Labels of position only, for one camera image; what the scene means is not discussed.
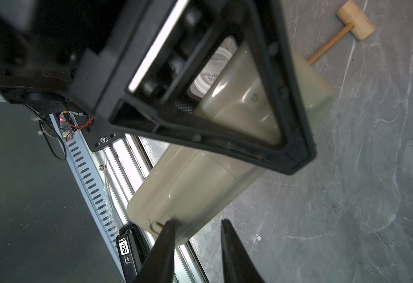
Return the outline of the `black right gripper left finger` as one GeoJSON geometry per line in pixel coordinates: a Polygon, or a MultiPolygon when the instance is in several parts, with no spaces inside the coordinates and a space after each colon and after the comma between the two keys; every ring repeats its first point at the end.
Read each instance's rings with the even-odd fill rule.
{"type": "Polygon", "coordinates": [[[174,279],[175,223],[164,225],[134,283],[172,283],[174,279]]]}

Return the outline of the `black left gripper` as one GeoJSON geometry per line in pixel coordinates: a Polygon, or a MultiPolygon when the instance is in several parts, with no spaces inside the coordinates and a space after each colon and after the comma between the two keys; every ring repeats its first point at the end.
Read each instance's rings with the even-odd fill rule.
{"type": "Polygon", "coordinates": [[[123,1],[0,1],[0,98],[41,113],[81,112],[69,92],[85,51],[100,51],[123,1]]]}

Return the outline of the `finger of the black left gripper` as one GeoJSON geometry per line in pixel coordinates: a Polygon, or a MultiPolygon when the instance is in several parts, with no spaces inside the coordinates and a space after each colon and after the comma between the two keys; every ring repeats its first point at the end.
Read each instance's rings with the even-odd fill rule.
{"type": "Polygon", "coordinates": [[[82,1],[86,50],[70,86],[86,112],[126,133],[291,175],[316,156],[278,1],[82,1]],[[222,40],[250,57],[281,131],[273,145],[177,107],[222,40]]]}

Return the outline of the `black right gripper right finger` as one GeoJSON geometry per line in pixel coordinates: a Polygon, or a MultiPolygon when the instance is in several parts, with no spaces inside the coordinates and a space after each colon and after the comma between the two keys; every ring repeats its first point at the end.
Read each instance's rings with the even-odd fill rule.
{"type": "Polygon", "coordinates": [[[228,219],[221,221],[221,254],[225,283],[264,282],[228,219]]]}

